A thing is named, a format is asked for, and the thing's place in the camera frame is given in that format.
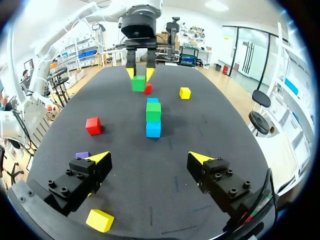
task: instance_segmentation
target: green cube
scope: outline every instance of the green cube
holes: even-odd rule
[[[134,76],[131,79],[132,91],[143,92],[146,88],[146,76]]]
[[[145,117],[147,122],[160,122],[161,121],[161,103],[148,102],[146,104]]]

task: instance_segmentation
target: purple cube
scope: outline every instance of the purple cube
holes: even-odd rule
[[[75,158],[82,158],[82,159],[85,159],[85,158],[88,158],[88,157],[91,157],[92,155],[90,154],[90,152],[88,151],[84,151],[84,152],[77,152],[75,154]]]

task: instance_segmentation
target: yellow cube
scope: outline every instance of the yellow cube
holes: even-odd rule
[[[85,223],[93,229],[105,233],[110,230],[115,217],[99,209],[91,209]]]
[[[180,87],[179,95],[181,99],[190,99],[191,91],[188,87]]]

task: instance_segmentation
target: trash can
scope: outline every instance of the trash can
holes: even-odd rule
[[[216,65],[215,65],[215,70],[218,71],[218,72],[220,72],[220,70],[221,70],[221,65],[216,64]]]

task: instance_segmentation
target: blue cube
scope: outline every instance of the blue cube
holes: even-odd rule
[[[158,103],[159,102],[159,99],[157,97],[148,97],[146,99],[146,102],[147,103]]]
[[[145,130],[147,138],[160,138],[161,122],[147,122]]]
[[[88,157],[91,157],[91,154],[90,154],[90,152],[88,152],[88,151],[84,151],[84,152],[77,152],[76,154],[75,154],[75,158],[82,158],[82,159],[85,159],[85,158],[88,158]]]

